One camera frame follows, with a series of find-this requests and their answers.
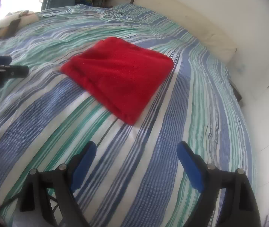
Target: silver bolt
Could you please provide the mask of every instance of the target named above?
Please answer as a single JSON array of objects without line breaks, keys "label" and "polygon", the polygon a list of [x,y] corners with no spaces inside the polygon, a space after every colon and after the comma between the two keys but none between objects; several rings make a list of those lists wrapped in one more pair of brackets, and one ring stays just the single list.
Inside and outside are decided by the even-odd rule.
[{"label": "silver bolt", "polygon": [[37,172],[37,169],[30,169],[29,174],[34,175]]},{"label": "silver bolt", "polygon": [[238,169],[237,169],[237,172],[238,172],[239,174],[244,174],[244,173],[245,173],[245,171],[244,171],[242,168],[238,168]]},{"label": "silver bolt", "polygon": [[59,170],[64,171],[67,168],[66,164],[59,165]]},{"label": "silver bolt", "polygon": [[214,164],[208,164],[207,167],[209,170],[214,170],[216,168]]}]

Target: mattress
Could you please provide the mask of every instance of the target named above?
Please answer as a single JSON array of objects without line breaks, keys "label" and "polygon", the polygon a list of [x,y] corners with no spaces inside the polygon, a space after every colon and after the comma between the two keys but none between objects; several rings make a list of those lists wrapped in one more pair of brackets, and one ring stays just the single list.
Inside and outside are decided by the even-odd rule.
[{"label": "mattress", "polygon": [[[182,226],[199,193],[178,161],[180,141],[206,163],[244,169],[255,188],[252,148],[228,71],[187,30],[132,4],[77,5],[38,16],[39,22],[0,41],[0,55],[30,68],[27,78],[10,79],[0,88],[0,205],[19,192],[31,168],[52,170],[88,141],[98,147],[96,158],[74,195],[91,226]],[[59,70],[71,56],[109,36],[174,62],[134,126]],[[221,205],[222,194],[210,226]],[[0,212],[9,226],[15,206]],[[55,216],[60,222],[58,209]]]}]

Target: beige cushion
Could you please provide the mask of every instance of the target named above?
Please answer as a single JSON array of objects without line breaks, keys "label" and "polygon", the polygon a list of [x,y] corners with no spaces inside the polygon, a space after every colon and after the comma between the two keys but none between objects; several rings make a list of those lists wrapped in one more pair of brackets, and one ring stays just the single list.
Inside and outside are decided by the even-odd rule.
[{"label": "beige cushion", "polygon": [[134,0],[133,4],[165,15],[184,27],[224,63],[235,54],[235,43],[221,29],[177,0]]}]

